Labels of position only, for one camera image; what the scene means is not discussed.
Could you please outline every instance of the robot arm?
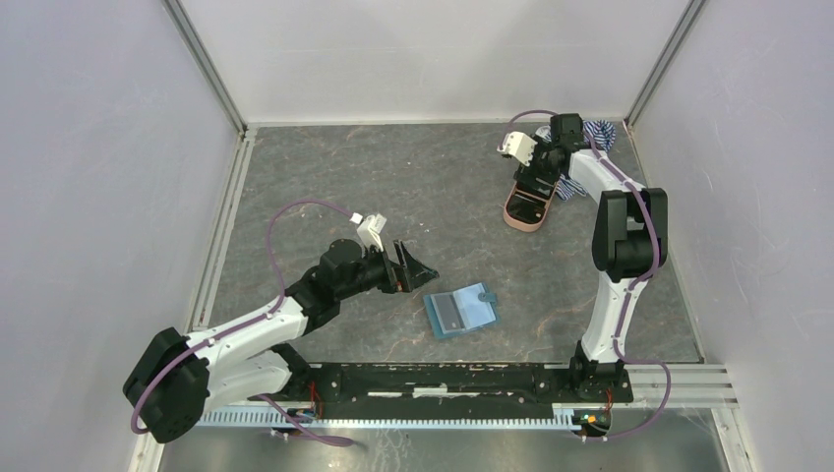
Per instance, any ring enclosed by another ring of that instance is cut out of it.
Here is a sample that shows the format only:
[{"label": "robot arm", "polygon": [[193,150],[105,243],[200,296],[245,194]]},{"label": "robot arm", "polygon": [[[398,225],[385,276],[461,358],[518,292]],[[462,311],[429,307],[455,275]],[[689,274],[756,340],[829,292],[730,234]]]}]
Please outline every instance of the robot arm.
[{"label": "robot arm", "polygon": [[123,387],[134,406],[172,359],[202,343],[207,346],[185,358],[149,395],[140,416],[154,438],[173,441],[204,412],[281,391],[293,372],[278,345],[325,325],[338,315],[341,300],[373,288],[410,292],[437,278],[399,241],[393,242],[398,263],[388,258],[380,238],[385,222],[379,214],[362,221],[357,232],[363,245],[345,239],[330,244],[319,264],[287,287],[274,313],[280,297],[208,330],[180,335],[170,327],[157,334]]},{"label": "robot arm", "polygon": [[513,132],[498,151],[514,157],[532,178],[565,175],[579,182],[598,205],[592,253],[599,270],[594,312],[580,341],[576,357],[582,365],[615,364],[617,339],[625,352],[625,337],[636,300],[647,281],[635,279],[652,265],[652,247],[643,216],[631,191],[645,201],[660,247],[660,266],[667,255],[667,198],[662,189],[646,189],[628,178],[601,150],[584,142],[582,119],[577,114],[551,118],[552,139]]}]

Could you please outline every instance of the cable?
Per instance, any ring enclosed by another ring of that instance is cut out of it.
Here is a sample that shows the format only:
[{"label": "cable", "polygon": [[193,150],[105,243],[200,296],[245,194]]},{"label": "cable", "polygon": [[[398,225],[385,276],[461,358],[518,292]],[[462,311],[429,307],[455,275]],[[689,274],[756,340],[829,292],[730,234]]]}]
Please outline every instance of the cable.
[{"label": "cable", "polygon": [[623,352],[620,350],[620,335],[623,333],[623,325],[626,322],[626,313],[628,312],[628,305],[631,302],[631,291],[637,286],[638,283],[648,280],[652,275],[657,272],[658,267],[660,266],[660,245],[657,242],[657,232],[654,228],[654,223],[652,222],[651,215],[649,214],[648,207],[646,206],[646,202],[643,200],[643,197],[640,195],[640,192],[634,187],[634,184],[631,180],[626,177],[623,172],[620,171],[608,158],[603,157],[600,153],[599,149],[597,149],[597,145],[593,140],[593,137],[585,133],[585,137],[588,138],[588,142],[591,144],[591,150],[594,152],[594,155],[597,158],[597,161],[606,169],[613,176],[615,176],[620,182],[631,191],[634,197],[637,200],[637,206],[640,207],[640,213],[643,215],[643,220],[646,225],[646,229],[649,232],[649,240],[651,241],[652,246],[652,265],[640,275],[638,278],[633,280],[627,288],[627,292],[625,294],[623,300],[623,308],[620,310],[620,318],[617,320],[617,329],[614,332],[614,353],[617,354],[617,357],[620,358],[621,361],[625,362],[626,364],[634,364],[634,365],[642,365],[642,366],[660,366],[663,369],[663,372],[666,374],[666,391],[663,394],[663,399],[660,400],[660,405],[654,411],[652,416],[649,417],[648,420],[643,422],[643,424],[631,428],[630,430],[623,431],[621,433],[616,433],[615,435],[610,435],[607,437],[602,438],[587,438],[590,441],[594,442],[605,442],[610,440],[615,440],[618,438],[625,438],[631,436],[635,433],[639,433],[640,431],[645,430],[649,426],[651,426],[657,419],[660,417],[663,410],[666,409],[666,404],[669,402],[669,396],[672,394],[672,373],[669,371],[669,366],[666,365],[665,362],[660,360],[634,360],[629,359],[626,357]]},{"label": "cable", "polygon": [[297,207],[299,205],[304,205],[304,204],[317,204],[317,205],[321,205],[323,207],[328,207],[328,208],[331,208],[331,209],[335,209],[336,211],[340,212],[341,214],[344,214],[345,216],[347,216],[348,218],[353,216],[353,212],[351,212],[351,211],[349,211],[345,208],[342,208],[341,206],[338,206],[336,204],[332,204],[330,202],[325,202],[324,200],[318,200],[318,199],[298,200],[298,201],[295,201],[291,204],[287,204],[285,206],[282,206],[281,208],[278,209],[278,211],[275,212],[275,214],[269,220],[269,226],[267,227],[267,254],[269,255],[269,264],[272,266],[272,271],[275,272],[275,276],[278,277],[278,285],[280,286],[280,289],[278,290],[278,299],[275,302],[275,306],[269,309],[270,313],[275,313],[275,311],[278,309],[278,307],[281,306],[281,303],[283,303],[283,301],[284,301],[284,291],[286,290],[286,286],[284,285],[284,276],[281,274],[281,269],[278,268],[278,262],[275,261],[275,254],[272,252],[272,240],[271,240],[272,239],[272,227],[275,226],[275,222],[278,220],[278,218],[281,215],[283,215],[288,209],[290,209],[292,207]]},{"label": "cable", "polygon": [[509,119],[509,121],[506,122],[506,128],[504,129],[504,134],[501,137],[501,141],[498,143],[498,150],[502,149],[502,147],[504,145],[504,137],[506,136],[507,133],[509,133],[512,130],[512,125],[515,123],[515,120],[517,120],[518,118],[521,118],[522,116],[527,116],[527,115],[558,116],[559,113],[557,113],[555,111],[550,111],[550,110],[527,110],[527,111],[522,111],[521,113],[518,113],[517,115],[513,116],[512,118]]},{"label": "cable", "polygon": [[[278,309],[278,307],[281,306],[281,303],[283,303],[283,300],[285,298],[284,291],[286,290],[286,287],[284,286],[284,279],[283,279],[283,276],[281,275],[281,270],[280,270],[280,268],[278,268],[278,263],[275,261],[275,254],[272,253],[272,244],[271,244],[272,227],[275,225],[275,221],[278,220],[278,218],[282,214],[284,214],[288,209],[290,209],[292,207],[297,207],[299,205],[304,205],[304,204],[317,204],[317,205],[321,205],[323,207],[332,208],[332,209],[335,209],[336,211],[338,211],[338,212],[340,212],[340,213],[342,213],[342,214],[344,214],[348,217],[353,215],[353,213],[351,211],[349,211],[345,208],[342,208],[341,206],[337,206],[335,204],[332,204],[330,202],[325,202],[324,200],[303,199],[303,200],[298,200],[298,201],[295,201],[291,204],[287,204],[285,206],[282,206],[281,208],[278,209],[278,211],[275,213],[275,215],[272,216],[272,219],[269,220],[269,226],[267,228],[267,253],[269,254],[269,263],[272,266],[272,270],[275,272],[275,276],[278,277],[278,284],[280,285],[280,290],[278,291],[278,297],[275,299],[275,305],[271,309],[269,309],[269,311],[268,311],[269,314],[275,313],[275,311]],[[186,349],[182,354],[175,357],[173,361],[169,362],[165,367],[163,367],[162,370],[159,371],[158,374],[156,374],[156,376],[153,378],[153,380],[150,381],[148,386],[145,388],[145,391],[142,392],[142,395],[139,396],[139,400],[137,400],[136,406],[134,406],[133,413],[131,414],[131,431],[133,431],[137,435],[143,435],[143,434],[148,432],[148,428],[140,428],[140,426],[139,426],[140,412],[145,407],[145,403],[148,401],[148,398],[150,397],[150,394],[153,393],[153,391],[156,389],[157,386],[159,386],[159,383],[162,382],[162,379],[164,379],[165,376],[168,375],[168,373],[173,371],[184,360],[188,359],[189,356],[198,352],[199,350],[214,344],[215,342],[221,340],[222,338],[228,336],[229,334],[233,334],[233,333],[235,333],[235,332],[237,332],[237,331],[239,331],[239,330],[241,330],[245,327],[254,325],[255,323],[258,323],[262,320],[265,320],[268,317],[268,313],[258,315],[256,317],[250,319],[250,320],[246,320],[246,321],[244,321],[240,324],[236,324],[235,326],[229,327],[229,328],[219,332],[214,337],[204,339],[203,341],[201,341],[201,342],[195,344],[194,346],[191,346],[190,348]]]},{"label": "cable", "polygon": [[290,422],[290,424],[292,424],[292,426],[296,427],[296,429],[298,429],[298,431],[300,431],[301,434],[304,435],[304,436],[293,436],[291,438],[318,441],[319,443],[332,445],[334,447],[349,447],[349,446],[352,446],[352,445],[356,444],[356,442],[354,440],[352,440],[351,438],[344,438],[342,436],[319,436],[319,435],[311,432],[307,428],[301,426],[301,423],[296,421],[295,418],[290,416],[289,413],[287,413],[286,411],[284,411],[283,408],[281,408],[281,405],[275,403],[275,401],[272,400],[271,398],[269,398],[268,396],[258,395],[258,398],[265,401],[266,403],[268,403],[269,406],[271,406],[272,408],[278,410],[278,413],[280,413],[280,415],[283,416],[285,420]]}]

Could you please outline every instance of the gray floor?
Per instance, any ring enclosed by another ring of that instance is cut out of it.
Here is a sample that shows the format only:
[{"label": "gray floor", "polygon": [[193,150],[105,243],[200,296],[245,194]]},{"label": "gray floor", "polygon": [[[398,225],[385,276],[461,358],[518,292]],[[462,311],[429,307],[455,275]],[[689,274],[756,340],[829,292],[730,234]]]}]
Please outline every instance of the gray floor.
[{"label": "gray floor", "polygon": [[[597,290],[590,256],[595,205],[590,198],[556,202],[532,234],[506,226],[502,205],[515,165],[495,152],[502,136],[496,124],[261,129],[211,324],[275,296],[264,247],[268,219],[286,203],[315,197],[363,214],[381,212],[388,218],[384,238],[406,241],[441,278],[418,293],[374,291],[344,302],[334,321],[292,343],[308,361],[566,362],[588,325]],[[610,155],[641,180],[622,128]],[[354,228],[326,208],[301,206],[287,213],[273,236],[287,281],[315,265],[332,240],[355,237]],[[501,322],[435,339],[422,296],[476,282],[487,282],[498,294]],[[640,298],[628,353],[698,360],[671,262]]]},{"label": "gray floor", "polygon": [[[616,410],[614,432],[648,413]],[[728,467],[709,410],[667,410],[630,438],[583,445],[571,433],[331,430],[349,448],[284,442],[262,429],[196,428],[165,448],[159,470],[721,472]]]}]

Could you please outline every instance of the metal frame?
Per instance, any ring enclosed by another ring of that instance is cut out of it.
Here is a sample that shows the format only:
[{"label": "metal frame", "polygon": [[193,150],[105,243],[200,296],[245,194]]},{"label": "metal frame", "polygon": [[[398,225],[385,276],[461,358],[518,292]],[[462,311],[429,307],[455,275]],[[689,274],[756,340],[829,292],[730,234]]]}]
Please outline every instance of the metal frame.
[{"label": "metal frame", "polygon": [[657,58],[657,62],[655,62],[654,67],[649,73],[646,83],[643,84],[643,88],[637,95],[634,105],[631,106],[631,110],[628,111],[628,115],[625,117],[627,125],[633,126],[634,123],[636,123],[636,121],[640,118],[640,114],[645,109],[646,103],[648,103],[649,99],[654,94],[654,91],[657,89],[658,85],[660,85],[660,81],[663,79],[663,76],[666,75],[666,71],[669,69],[669,64],[672,63],[672,60],[675,59],[675,56],[678,54],[681,44],[684,42],[684,39],[689,33],[689,30],[692,28],[692,25],[695,23],[695,20],[698,19],[698,15],[701,13],[706,1],[707,0],[689,0],[688,5],[686,5],[686,8],[684,9],[684,13],[678,20],[678,24],[675,25],[675,29],[672,30],[672,34],[666,41],[666,45],[663,46],[663,51],[661,51],[660,57]]},{"label": "metal frame", "polygon": [[[672,364],[672,396],[667,404],[669,409],[709,409],[712,412],[719,441],[731,472],[752,472],[757,470],[747,449],[745,424],[736,400],[730,377],[722,365],[710,364]],[[632,404],[615,404],[615,408],[654,408],[660,402],[664,391],[666,377],[659,367],[627,366],[634,391]],[[302,408],[309,406],[305,402],[281,402],[284,408]],[[592,409],[601,404],[554,404],[554,421],[381,421],[381,420],[323,420],[311,428],[363,428],[387,430],[401,429],[512,429],[512,430],[567,430],[564,418],[572,407]],[[274,411],[259,401],[244,401],[218,408],[207,413],[199,427],[238,427],[263,428],[266,426],[285,427],[276,419]],[[153,472],[158,470],[163,446],[156,443],[150,435],[137,441],[130,472]]]},{"label": "metal frame", "polygon": [[191,55],[194,57],[195,62],[197,62],[200,71],[203,72],[217,99],[220,100],[220,105],[222,105],[223,111],[226,113],[232,126],[235,127],[238,133],[246,132],[246,121],[244,121],[240,111],[238,111],[226,85],[223,84],[223,80],[214,67],[214,63],[211,62],[209,53],[206,51],[203,42],[200,41],[200,36],[188,18],[185,7],[183,7],[180,0],[162,0],[162,4],[171,16],[174,25],[180,31],[180,34],[182,34],[183,40],[188,46],[189,51],[191,51]]},{"label": "metal frame", "polygon": [[226,261],[229,238],[231,238],[234,228],[235,216],[240,204],[240,196],[243,193],[243,185],[246,182],[246,173],[249,170],[249,160],[252,157],[252,149],[255,146],[255,136],[257,134],[258,128],[251,128],[246,132],[232,161],[229,178],[223,192],[220,213],[211,237],[206,266],[197,290],[196,302],[191,312],[191,329],[187,330],[202,330],[209,327],[214,297],[217,295],[217,286],[220,283],[220,275]]}]

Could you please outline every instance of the purple cable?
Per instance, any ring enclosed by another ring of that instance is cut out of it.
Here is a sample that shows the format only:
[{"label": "purple cable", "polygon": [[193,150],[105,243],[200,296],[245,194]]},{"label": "purple cable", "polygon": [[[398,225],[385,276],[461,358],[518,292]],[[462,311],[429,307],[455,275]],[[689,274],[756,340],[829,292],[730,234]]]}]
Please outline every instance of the purple cable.
[{"label": "purple cable", "polygon": [[[559,115],[559,113],[557,113],[555,111],[550,111],[550,110],[527,110],[527,111],[522,111],[521,113],[518,113],[517,115],[513,116],[512,118],[509,119],[509,121],[506,122],[506,128],[504,129],[504,136],[506,136],[506,134],[509,133],[512,130],[512,125],[515,123],[515,120],[517,120],[518,118],[521,118],[522,116],[536,115],[536,114],[550,115],[550,116]],[[501,149],[503,144],[504,144],[504,137],[502,137],[501,142],[498,143],[498,149]]]},{"label": "purple cable", "polygon": [[356,442],[354,440],[352,440],[351,438],[345,438],[345,437],[342,437],[342,436],[319,436],[319,435],[313,433],[312,431],[308,430],[307,428],[301,426],[301,423],[296,421],[295,418],[293,418],[289,413],[287,413],[286,411],[284,411],[283,408],[281,408],[281,405],[275,403],[275,401],[272,400],[271,398],[269,398],[268,396],[258,395],[258,398],[260,398],[261,400],[268,403],[272,408],[278,410],[278,413],[280,413],[281,416],[283,416],[285,420],[290,422],[292,424],[292,426],[296,427],[298,429],[298,431],[300,431],[301,434],[304,435],[304,436],[300,437],[299,439],[318,441],[319,443],[332,445],[334,447],[349,447],[349,446],[352,446],[352,445],[356,444]]},{"label": "purple cable", "polygon": [[621,361],[625,362],[626,364],[635,364],[641,366],[660,366],[663,369],[663,372],[666,374],[666,391],[663,394],[663,399],[660,400],[660,405],[657,407],[657,410],[646,420],[643,424],[631,428],[630,430],[623,431],[621,433],[616,433],[615,435],[610,435],[607,437],[602,438],[589,438],[586,437],[588,441],[593,442],[605,442],[610,440],[615,440],[618,438],[625,438],[631,436],[635,433],[639,433],[644,429],[651,426],[654,422],[660,418],[661,413],[663,410],[666,409],[666,404],[669,402],[669,396],[672,394],[672,373],[669,371],[669,366],[666,365],[665,362],[660,360],[634,360],[628,359],[623,352],[620,350],[620,341],[618,338],[623,332],[623,325],[626,323],[626,313],[628,312],[628,305],[631,302],[631,290],[637,286],[639,282],[648,280],[652,275],[657,272],[658,267],[660,266],[660,245],[657,242],[657,231],[654,229],[654,223],[652,222],[651,215],[649,214],[648,207],[646,206],[646,202],[643,200],[643,197],[640,195],[640,192],[634,187],[634,184],[628,181],[628,178],[620,171],[614,164],[612,164],[608,159],[603,159],[602,154],[600,153],[599,149],[597,149],[597,145],[593,140],[593,137],[585,133],[585,137],[588,138],[588,142],[591,144],[591,150],[593,150],[594,155],[597,157],[597,161],[602,164],[603,167],[608,169],[609,172],[620,182],[628,188],[634,197],[637,200],[637,205],[640,207],[640,213],[643,215],[643,220],[645,221],[646,229],[649,232],[649,239],[651,241],[652,246],[652,265],[644,272],[641,276],[633,280],[628,285],[628,292],[625,295],[623,300],[623,308],[620,310],[620,318],[617,320],[617,329],[614,332],[614,353],[617,354],[617,357],[620,358]]},{"label": "purple cable", "polygon": [[298,200],[291,204],[282,206],[278,209],[278,211],[275,212],[275,214],[272,216],[272,219],[269,220],[269,226],[267,227],[267,254],[269,255],[269,264],[272,266],[272,271],[275,272],[275,276],[278,277],[278,285],[280,286],[280,289],[278,290],[278,298],[275,301],[275,306],[269,309],[270,313],[275,313],[278,307],[281,306],[281,303],[283,303],[284,301],[284,291],[286,290],[286,286],[284,284],[284,276],[281,274],[281,269],[278,268],[278,262],[275,261],[275,254],[272,252],[272,227],[275,226],[275,222],[278,220],[278,218],[281,215],[283,215],[288,209],[305,204],[318,204],[324,207],[335,209],[336,211],[347,216],[348,218],[353,216],[353,213],[351,211],[342,208],[341,206],[318,199]]},{"label": "purple cable", "polygon": [[[293,202],[291,204],[287,204],[285,206],[282,206],[281,208],[278,209],[278,211],[275,213],[275,215],[272,216],[272,219],[269,221],[269,227],[267,229],[267,253],[269,254],[269,262],[272,265],[272,270],[275,272],[275,275],[278,277],[278,284],[280,285],[281,288],[280,288],[280,291],[278,292],[278,298],[275,300],[275,305],[271,309],[269,309],[269,311],[268,311],[270,314],[275,313],[275,311],[278,309],[278,307],[281,306],[281,303],[284,300],[284,291],[286,290],[286,287],[284,286],[284,279],[283,279],[283,276],[281,275],[281,269],[278,268],[278,263],[275,261],[275,254],[272,253],[272,243],[271,243],[272,227],[275,225],[275,221],[278,220],[278,218],[282,214],[284,214],[288,209],[290,209],[292,207],[297,207],[299,205],[304,205],[304,204],[317,204],[317,205],[321,205],[321,206],[324,206],[324,207],[332,208],[332,209],[335,209],[336,211],[338,211],[338,212],[340,212],[340,213],[342,213],[342,214],[344,214],[348,217],[353,215],[353,213],[350,212],[349,210],[347,210],[345,208],[342,208],[341,206],[337,206],[335,204],[332,204],[330,202],[325,202],[324,200],[303,199],[303,200],[298,200],[298,201]],[[159,383],[162,382],[162,379],[164,379],[165,376],[168,375],[168,373],[173,371],[174,368],[179,366],[184,360],[186,360],[192,354],[194,354],[197,351],[203,349],[204,347],[209,346],[212,339],[214,341],[219,341],[220,339],[228,336],[229,334],[237,332],[237,331],[243,329],[244,327],[254,325],[255,323],[258,323],[262,320],[265,320],[266,318],[267,318],[267,314],[264,313],[262,315],[258,315],[256,317],[252,318],[251,320],[246,320],[245,322],[242,322],[240,324],[236,324],[235,326],[227,328],[226,330],[219,332],[217,335],[215,335],[211,338],[208,338],[208,339],[204,339],[203,341],[195,344],[194,346],[191,346],[185,352],[183,352],[182,354],[180,354],[179,356],[174,358],[173,361],[169,362],[168,365],[163,367],[162,370],[159,371],[159,374],[156,374],[156,377],[154,377],[153,380],[150,381],[148,386],[145,388],[145,391],[142,392],[142,395],[139,396],[139,400],[136,402],[136,406],[134,407],[133,413],[131,414],[131,431],[133,431],[137,435],[143,435],[143,434],[148,432],[148,428],[140,428],[139,427],[139,414],[142,411],[142,409],[145,407],[145,403],[148,402],[148,398],[150,397],[150,394],[153,393],[153,391],[156,389],[157,386],[159,386]],[[274,406],[278,409],[278,412],[280,412],[281,414],[286,415],[286,413],[283,410],[281,410],[281,408],[279,406],[277,406],[276,403],[272,402],[271,400],[269,402],[270,402],[270,404],[272,404],[272,406]]]}]

